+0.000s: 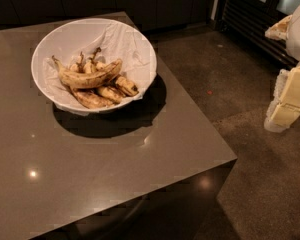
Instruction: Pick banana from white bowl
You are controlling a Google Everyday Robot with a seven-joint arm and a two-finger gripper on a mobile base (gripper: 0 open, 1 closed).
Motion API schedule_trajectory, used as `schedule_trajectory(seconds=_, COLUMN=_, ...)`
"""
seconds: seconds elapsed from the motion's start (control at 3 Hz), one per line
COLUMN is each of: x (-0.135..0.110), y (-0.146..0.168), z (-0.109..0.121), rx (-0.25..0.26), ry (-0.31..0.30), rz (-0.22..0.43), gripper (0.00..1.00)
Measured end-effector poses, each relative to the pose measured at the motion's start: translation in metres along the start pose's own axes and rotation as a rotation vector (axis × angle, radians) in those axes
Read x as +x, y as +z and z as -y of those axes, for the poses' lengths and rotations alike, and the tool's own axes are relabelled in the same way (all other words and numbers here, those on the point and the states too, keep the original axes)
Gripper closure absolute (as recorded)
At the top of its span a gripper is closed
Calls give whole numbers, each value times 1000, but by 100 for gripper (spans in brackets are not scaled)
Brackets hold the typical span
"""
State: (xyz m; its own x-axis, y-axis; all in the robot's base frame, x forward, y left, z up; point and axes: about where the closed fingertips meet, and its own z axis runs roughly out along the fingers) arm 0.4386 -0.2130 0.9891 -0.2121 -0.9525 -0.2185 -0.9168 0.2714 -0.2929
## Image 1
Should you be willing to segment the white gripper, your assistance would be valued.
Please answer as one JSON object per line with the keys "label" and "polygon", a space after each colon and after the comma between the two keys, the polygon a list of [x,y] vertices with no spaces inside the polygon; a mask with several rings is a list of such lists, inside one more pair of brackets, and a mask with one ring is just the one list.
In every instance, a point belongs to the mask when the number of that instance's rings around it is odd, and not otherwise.
{"label": "white gripper", "polygon": [[[265,36],[286,40],[287,53],[300,62],[300,5],[293,12],[269,27]],[[300,63],[290,71],[281,69],[275,82],[273,100],[266,112],[264,128],[281,133],[300,117]]]}

